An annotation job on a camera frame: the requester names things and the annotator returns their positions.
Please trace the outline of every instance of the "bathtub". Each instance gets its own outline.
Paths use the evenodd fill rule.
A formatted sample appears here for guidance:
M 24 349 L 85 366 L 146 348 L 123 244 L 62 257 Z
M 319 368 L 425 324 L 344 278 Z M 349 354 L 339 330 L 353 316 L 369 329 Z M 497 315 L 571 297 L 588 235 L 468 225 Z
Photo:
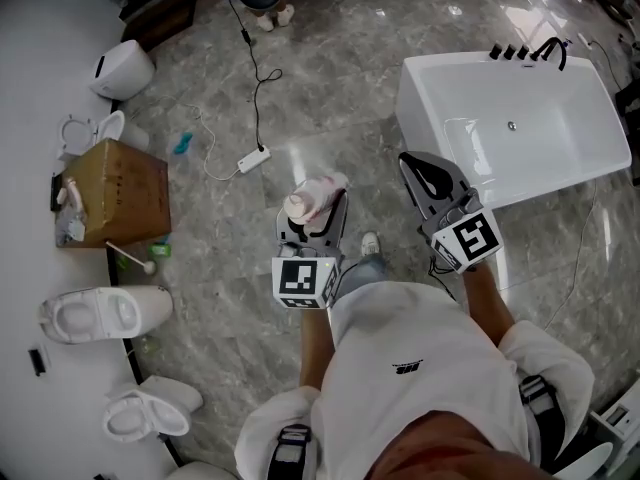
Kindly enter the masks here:
M 628 167 L 622 125 L 593 64 L 558 64 L 488 52 L 405 59 L 396 116 L 407 149 L 454 161 L 489 208 Z

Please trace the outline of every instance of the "gray tile floor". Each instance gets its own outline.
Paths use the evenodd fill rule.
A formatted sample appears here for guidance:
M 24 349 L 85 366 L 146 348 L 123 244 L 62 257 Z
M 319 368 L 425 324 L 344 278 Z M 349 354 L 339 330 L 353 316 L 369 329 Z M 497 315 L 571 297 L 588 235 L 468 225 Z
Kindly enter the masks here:
M 255 148 L 253 67 L 225 0 L 198 3 L 194 25 L 153 52 L 155 79 L 125 106 L 127 113 L 140 110 L 136 122 L 151 133 L 152 153 L 169 163 L 174 229 L 173 256 L 147 282 L 171 290 L 175 313 L 137 340 L 139 361 L 146 373 L 203 394 L 191 433 L 176 442 L 189 458 L 227 467 L 246 415 L 297 382 L 298 315 L 270 295 L 274 217 L 297 182 L 328 170 L 346 173 L 346 254 L 355 258 L 362 233 L 374 229 L 394 278 L 430 282 L 429 251 L 415 232 L 395 161 L 402 137 L 393 109 L 405 57 L 488 50 L 495 41 L 536 47 L 558 35 L 573 41 L 570 55 L 594 62 L 614 92 L 606 59 L 582 46 L 582 32 L 607 48 L 618 81 L 630 80 L 617 43 L 618 33 L 628 32 L 589 0 L 290 2 L 291 25 L 269 34 L 241 12 L 261 75 L 284 72 L 261 88 L 261 132 L 273 158 L 260 168 L 230 182 L 208 178 L 202 163 L 211 137 L 194 121 L 197 113 L 159 100 L 168 95 L 204 109 L 217 136 L 209 169 L 218 176 Z M 191 147 L 174 156 L 185 131 L 194 133 Z M 496 214 L 505 248 L 492 266 L 504 298 L 519 318 L 548 326 L 584 355 L 597 376 L 594 404 L 601 404 L 628 382 L 640 354 L 640 199 L 627 173 Z M 563 305 L 574 271 L 576 288 Z M 445 281 L 462 296 L 450 277 Z

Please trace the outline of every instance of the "toilet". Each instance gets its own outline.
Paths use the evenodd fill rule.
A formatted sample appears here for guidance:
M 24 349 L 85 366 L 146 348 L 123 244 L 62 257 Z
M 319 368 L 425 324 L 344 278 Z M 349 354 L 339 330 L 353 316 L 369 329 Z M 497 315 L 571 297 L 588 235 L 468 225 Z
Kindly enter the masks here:
M 68 114 L 58 123 L 58 159 L 68 162 L 82 156 L 103 139 L 113 139 L 146 151 L 149 134 L 116 110 L 98 124 L 86 117 Z
M 151 432 L 182 436 L 191 429 L 191 413 L 202 407 L 194 388 L 156 375 L 139 386 L 124 384 L 107 398 L 102 429 L 120 443 L 139 441 Z
M 172 310 L 171 295 L 160 286 L 93 288 L 46 300 L 38 323 L 51 340 L 77 344 L 140 336 Z
M 237 480 L 237 477 L 206 462 L 191 462 L 176 469 L 166 480 Z

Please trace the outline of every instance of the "jeans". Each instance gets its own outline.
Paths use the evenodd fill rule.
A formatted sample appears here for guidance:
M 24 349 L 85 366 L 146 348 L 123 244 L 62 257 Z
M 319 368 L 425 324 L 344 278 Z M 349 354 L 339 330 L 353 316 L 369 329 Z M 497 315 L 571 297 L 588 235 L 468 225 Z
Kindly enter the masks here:
M 337 301 L 365 284 L 378 283 L 388 279 L 387 263 L 382 254 L 369 254 L 342 275 L 335 300 Z

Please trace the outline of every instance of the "white cable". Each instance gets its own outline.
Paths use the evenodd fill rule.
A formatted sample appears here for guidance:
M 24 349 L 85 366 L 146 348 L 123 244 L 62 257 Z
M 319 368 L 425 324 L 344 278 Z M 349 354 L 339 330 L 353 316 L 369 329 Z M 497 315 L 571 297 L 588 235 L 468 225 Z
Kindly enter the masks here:
M 551 319 L 549 320 L 549 322 L 547 323 L 547 325 L 544 326 L 544 330 L 546 331 L 549 326 L 551 325 L 551 322 L 553 322 L 553 320 L 555 319 L 556 315 L 560 312 L 560 310 L 564 307 L 564 305 L 569 302 L 569 299 L 571 298 L 571 296 L 573 295 L 573 292 L 575 292 L 576 290 L 576 284 L 577 284 L 577 278 L 578 278 L 578 266 L 580 263 L 580 253 L 582 252 L 582 242 L 584 241 L 584 232 L 587 229 L 587 224 L 589 223 L 589 217 L 591 217 L 591 214 L 593 213 L 593 209 L 596 206 L 596 195 L 598 194 L 598 180 L 594 180 L 595 186 L 593 188 L 593 198 L 591 199 L 591 208 L 589 209 L 589 213 L 587 214 L 587 218 L 584 220 L 584 226 L 582 226 L 582 232 L 580 233 L 580 245 L 578 245 L 578 256 L 576 257 L 576 266 L 575 269 L 573 271 L 573 283 L 571 284 L 571 291 L 569 292 L 569 295 L 567 295 L 564 299 L 564 301 L 562 301 L 562 304 L 560 304 L 560 306 L 558 307 L 558 309 L 556 309 L 553 312 L 553 315 L 551 316 Z
M 205 130 L 207 130 L 209 132 L 209 134 L 211 135 L 211 146 L 209 146 L 209 149 L 207 150 L 207 156 L 204 158 L 204 162 L 202 164 L 202 168 L 205 172 L 205 174 L 207 176 L 209 176 L 210 178 L 213 178 L 214 180 L 218 180 L 218 181 L 229 181 L 231 178 L 233 178 L 236 174 L 238 174 L 240 172 L 240 169 L 236 169 L 235 171 L 233 171 L 233 173 L 231 174 L 231 176 L 228 176 L 226 178 L 218 178 L 217 176 L 214 176 L 213 174 L 211 174 L 208 169 L 207 169 L 207 163 L 209 162 L 209 157 L 211 156 L 211 151 L 213 151 L 213 147 L 216 145 L 216 134 L 213 133 L 211 131 L 211 129 L 207 126 L 207 124 L 204 122 L 204 119 L 202 119 L 203 116 L 203 111 L 202 109 L 198 106 L 198 105 L 193 105 L 191 103 L 182 103 L 180 100 L 174 98 L 173 96 L 160 96 L 157 100 L 155 100 L 153 103 L 149 103 L 148 105 L 139 108 L 138 110 L 136 110 L 130 117 L 130 119 L 133 119 L 134 117 L 136 117 L 140 112 L 142 112 L 143 110 L 152 107 L 154 105 L 156 105 L 157 103 L 160 103 L 163 99 L 170 99 L 172 101 L 175 101 L 178 105 L 182 105 L 183 107 L 188 107 L 188 108 L 195 108 L 198 111 L 198 115 L 196 116 L 195 120 L 196 121 L 200 121 L 200 124 L 204 127 Z

